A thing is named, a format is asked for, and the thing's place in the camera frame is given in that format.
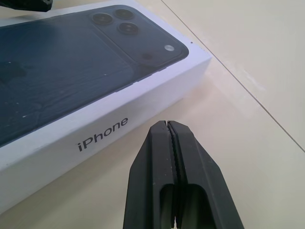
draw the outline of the box side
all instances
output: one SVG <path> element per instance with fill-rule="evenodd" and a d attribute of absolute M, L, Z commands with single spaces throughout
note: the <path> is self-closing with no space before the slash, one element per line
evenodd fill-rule
<path fill-rule="evenodd" d="M 149 118 L 200 81 L 208 60 L 0 171 L 0 214 Z"/>

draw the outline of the iphone box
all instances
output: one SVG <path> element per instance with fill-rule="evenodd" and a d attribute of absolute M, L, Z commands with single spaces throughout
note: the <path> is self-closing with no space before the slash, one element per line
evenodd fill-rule
<path fill-rule="evenodd" d="M 210 55 L 140 4 L 0 22 L 0 213 L 182 99 Z"/>

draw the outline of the camera lens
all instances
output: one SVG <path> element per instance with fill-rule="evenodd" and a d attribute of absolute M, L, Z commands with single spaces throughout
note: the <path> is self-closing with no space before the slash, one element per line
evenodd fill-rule
<path fill-rule="evenodd" d="M 126 19 L 126 20 L 133 18 L 133 13 L 131 11 L 125 10 L 125 9 L 116 10 L 115 15 L 118 18 Z"/>
<path fill-rule="evenodd" d="M 121 33 L 124 33 L 126 35 L 134 35 L 139 32 L 138 26 L 130 22 L 121 23 L 118 29 Z"/>
<path fill-rule="evenodd" d="M 99 25 L 108 25 L 112 22 L 112 16 L 107 13 L 97 13 L 93 16 L 93 21 Z"/>

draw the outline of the camera flash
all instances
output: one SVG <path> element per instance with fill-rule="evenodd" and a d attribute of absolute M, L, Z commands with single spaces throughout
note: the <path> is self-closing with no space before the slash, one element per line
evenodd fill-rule
<path fill-rule="evenodd" d="M 165 45 L 164 48 L 167 50 L 167 51 L 174 51 L 175 48 L 169 44 Z"/>

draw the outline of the black clamp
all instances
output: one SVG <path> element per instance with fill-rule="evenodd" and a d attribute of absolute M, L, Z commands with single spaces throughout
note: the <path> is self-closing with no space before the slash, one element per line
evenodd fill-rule
<path fill-rule="evenodd" d="M 53 0 L 0 0 L 0 6 L 14 10 L 47 12 L 52 8 Z"/>
<path fill-rule="evenodd" d="M 243 229 L 218 167 L 189 127 L 153 125 L 129 173 L 123 229 Z"/>

